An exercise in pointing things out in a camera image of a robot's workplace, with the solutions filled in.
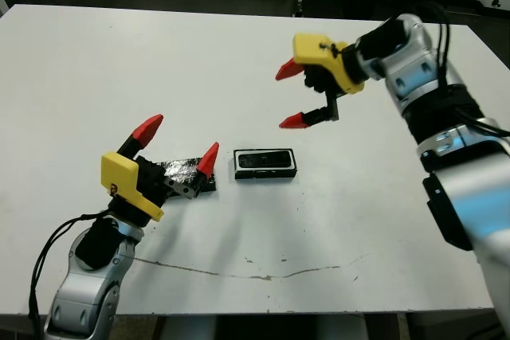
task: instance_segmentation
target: black foil-wrapped block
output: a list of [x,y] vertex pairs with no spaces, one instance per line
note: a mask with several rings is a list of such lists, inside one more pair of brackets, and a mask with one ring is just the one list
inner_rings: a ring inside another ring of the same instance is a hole
[[[176,182],[186,183],[189,185],[197,173],[197,165],[202,158],[188,158],[188,159],[176,159],[174,161],[160,162],[165,168],[165,176],[170,177]],[[202,187],[200,193],[216,190],[216,181],[214,179],[214,172],[210,176],[209,180]],[[176,192],[171,192],[170,197],[177,197]]]

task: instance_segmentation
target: black cable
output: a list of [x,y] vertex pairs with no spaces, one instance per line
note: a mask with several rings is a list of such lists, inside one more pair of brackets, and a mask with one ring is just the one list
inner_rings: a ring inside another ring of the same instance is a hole
[[500,324],[497,322],[496,324],[492,324],[491,326],[487,326],[485,328],[482,328],[481,330],[476,330],[470,336],[468,336],[465,340],[473,340],[474,338],[478,337],[481,334],[485,334],[491,330],[494,330],[498,328]]
[[78,221],[90,221],[92,219],[105,217],[111,210],[106,209],[98,214],[83,214],[79,217],[70,219],[60,225],[46,241],[45,246],[41,250],[41,254],[37,258],[35,266],[32,271],[32,279],[30,282],[30,295],[29,295],[29,319],[32,322],[33,335],[36,340],[42,338],[41,333],[41,316],[39,315],[39,306],[37,305],[36,286],[41,276],[42,267],[44,266],[46,256],[51,246],[64,234],[66,234],[72,226]]
[[[442,7],[435,3],[426,3],[425,8],[430,10],[439,21],[439,44],[437,45],[437,82],[439,88],[446,89],[448,87],[448,82],[446,80],[446,71],[448,69],[448,51],[449,51],[449,43],[450,43],[450,23],[446,16],[446,12]],[[441,56],[441,43],[442,43],[442,35],[443,35],[443,27],[446,30],[445,33],[445,48],[443,49]],[[463,112],[458,107],[455,108],[454,113],[457,118],[464,123],[466,126],[471,127],[472,129],[479,131],[484,135],[494,135],[499,138],[509,137],[510,131],[506,131],[505,129],[500,129],[499,127],[493,127],[487,123],[482,123],[477,119],[474,119],[472,116]]]

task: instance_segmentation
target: white table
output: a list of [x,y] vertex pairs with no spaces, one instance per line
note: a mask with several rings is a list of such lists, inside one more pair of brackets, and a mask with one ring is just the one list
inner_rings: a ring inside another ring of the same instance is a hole
[[[294,33],[354,41],[377,25],[15,6],[0,20],[0,314],[27,313],[33,263],[50,233],[108,203],[100,156],[160,112],[143,155],[198,156],[217,140],[218,191],[165,204],[136,249],[143,261],[126,275],[119,313],[490,307],[473,254],[443,241],[426,206],[416,144],[383,82],[339,99],[337,123],[278,128],[325,104],[302,76],[274,80]],[[452,34],[451,61],[486,115],[508,128],[510,72],[468,27]],[[258,147],[293,148],[296,178],[236,182],[233,150]],[[86,227],[52,249],[37,289],[41,313]]]
[[0,16],[5,14],[9,10],[9,6],[7,5],[5,0],[0,0]]

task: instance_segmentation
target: black box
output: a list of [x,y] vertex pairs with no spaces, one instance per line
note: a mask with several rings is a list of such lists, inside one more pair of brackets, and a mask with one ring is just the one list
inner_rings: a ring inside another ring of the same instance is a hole
[[294,178],[297,173],[292,149],[240,149],[233,151],[236,179]]

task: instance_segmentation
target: silver robot arm segment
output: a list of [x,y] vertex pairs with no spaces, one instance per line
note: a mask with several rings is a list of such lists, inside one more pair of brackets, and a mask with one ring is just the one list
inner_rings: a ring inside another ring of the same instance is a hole
[[370,78],[386,80],[430,173],[423,183],[439,229],[450,244],[475,252],[496,313],[510,334],[510,145],[463,118],[471,114],[498,128],[481,114],[450,63],[447,87],[441,88],[441,53],[421,19],[402,14],[396,20],[402,22],[406,43],[385,57],[366,58],[358,49],[359,66]]
[[108,338],[120,297],[120,285],[135,257],[143,231],[118,217],[108,215],[112,226],[125,235],[108,265],[94,270],[77,255],[86,230],[69,251],[68,274],[59,288],[45,323],[46,340]]

